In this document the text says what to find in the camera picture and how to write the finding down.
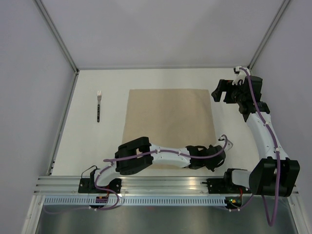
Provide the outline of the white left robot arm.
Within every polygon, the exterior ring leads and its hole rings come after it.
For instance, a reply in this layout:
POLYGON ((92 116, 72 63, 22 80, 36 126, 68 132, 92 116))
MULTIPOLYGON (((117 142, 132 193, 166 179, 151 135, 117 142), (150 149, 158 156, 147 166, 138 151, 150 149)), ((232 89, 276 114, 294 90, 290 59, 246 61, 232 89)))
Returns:
POLYGON ((120 176, 135 175, 152 165, 168 165, 197 170, 203 167, 210 171, 223 165, 226 151, 232 144, 225 135, 219 144, 205 146, 186 146, 185 148, 165 148, 149 141, 146 136, 124 143, 118 147, 112 159, 104 159, 107 166, 95 167, 89 178, 79 181, 80 194, 119 193, 120 176))

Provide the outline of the beige cloth napkin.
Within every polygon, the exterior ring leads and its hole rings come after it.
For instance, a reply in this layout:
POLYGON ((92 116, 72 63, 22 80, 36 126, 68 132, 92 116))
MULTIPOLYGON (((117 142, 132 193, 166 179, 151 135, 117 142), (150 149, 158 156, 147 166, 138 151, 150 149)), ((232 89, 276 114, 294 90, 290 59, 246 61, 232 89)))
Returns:
POLYGON ((210 92, 130 90, 122 142, 139 137, 148 137, 151 143, 168 148, 216 144, 210 92))

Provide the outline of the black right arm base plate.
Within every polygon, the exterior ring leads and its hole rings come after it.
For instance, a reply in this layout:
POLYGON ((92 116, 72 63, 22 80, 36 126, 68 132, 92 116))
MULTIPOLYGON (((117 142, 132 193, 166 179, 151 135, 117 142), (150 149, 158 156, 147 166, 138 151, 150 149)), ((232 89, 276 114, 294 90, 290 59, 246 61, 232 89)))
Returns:
POLYGON ((223 178, 208 178, 206 185, 209 194, 250 194, 250 190, 246 187, 235 185, 231 182, 227 182, 223 178))

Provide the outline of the silver fork black handle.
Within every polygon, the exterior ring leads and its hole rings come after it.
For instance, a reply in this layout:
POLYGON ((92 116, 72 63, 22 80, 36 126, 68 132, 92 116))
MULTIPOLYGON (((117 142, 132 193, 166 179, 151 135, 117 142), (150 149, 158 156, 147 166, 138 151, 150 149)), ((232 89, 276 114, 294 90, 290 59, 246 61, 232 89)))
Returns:
POLYGON ((100 103, 102 99, 102 92, 101 90, 97 91, 97 122, 100 122, 100 103))

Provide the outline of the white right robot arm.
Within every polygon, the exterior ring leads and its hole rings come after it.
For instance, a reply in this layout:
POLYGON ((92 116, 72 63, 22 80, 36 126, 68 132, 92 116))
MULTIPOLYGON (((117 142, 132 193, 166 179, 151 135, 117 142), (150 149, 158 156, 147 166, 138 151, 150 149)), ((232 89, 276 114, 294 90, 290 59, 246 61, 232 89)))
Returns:
POLYGON ((221 79, 212 92, 215 102, 225 93, 226 104, 238 104, 239 112, 247 123, 259 154, 259 162, 249 172, 228 169, 222 186, 229 193, 240 186, 248 188, 253 195, 289 197, 300 171, 298 161, 291 160, 281 147, 271 122, 270 110, 261 101, 262 78, 245 77, 237 85, 232 80, 221 79))

